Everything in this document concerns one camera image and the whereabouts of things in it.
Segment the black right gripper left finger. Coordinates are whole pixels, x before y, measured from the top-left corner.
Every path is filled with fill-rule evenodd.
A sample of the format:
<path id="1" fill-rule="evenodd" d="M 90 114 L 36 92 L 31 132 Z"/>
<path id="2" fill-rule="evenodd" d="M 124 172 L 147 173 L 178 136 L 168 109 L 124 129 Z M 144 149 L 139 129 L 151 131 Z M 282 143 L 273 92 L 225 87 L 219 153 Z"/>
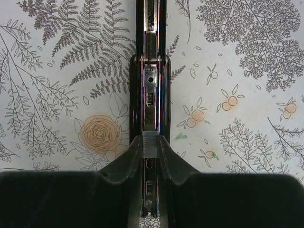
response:
<path id="1" fill-rule="evenodd" d="M 0 174 L 3 228 L 137 228 L 142 144 L 99 171 L 6 171 Z"/>

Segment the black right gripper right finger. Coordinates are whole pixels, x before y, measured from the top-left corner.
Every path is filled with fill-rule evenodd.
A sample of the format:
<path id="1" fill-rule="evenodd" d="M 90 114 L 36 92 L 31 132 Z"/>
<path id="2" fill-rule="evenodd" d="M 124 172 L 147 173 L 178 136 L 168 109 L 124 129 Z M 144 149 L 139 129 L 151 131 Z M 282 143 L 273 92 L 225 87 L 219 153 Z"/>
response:
<path id="1" fill-rule="evenodd" d="M 281 174 L 202 173 L 157 140 L 163 228 L 301 228 L 304 188 Z"/>

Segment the silver staple strip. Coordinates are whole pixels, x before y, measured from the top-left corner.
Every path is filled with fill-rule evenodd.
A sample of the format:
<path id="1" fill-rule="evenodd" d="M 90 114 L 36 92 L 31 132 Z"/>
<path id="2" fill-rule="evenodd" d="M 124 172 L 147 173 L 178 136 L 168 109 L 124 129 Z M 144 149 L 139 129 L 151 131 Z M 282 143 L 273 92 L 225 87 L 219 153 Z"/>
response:
<path id="1" fill-rule="evenodd" d="M 142 133 L 143 139 L 143 157 L 145 159 L 157 157 L 157 139 L 158 131 L 144 131 Z"/>

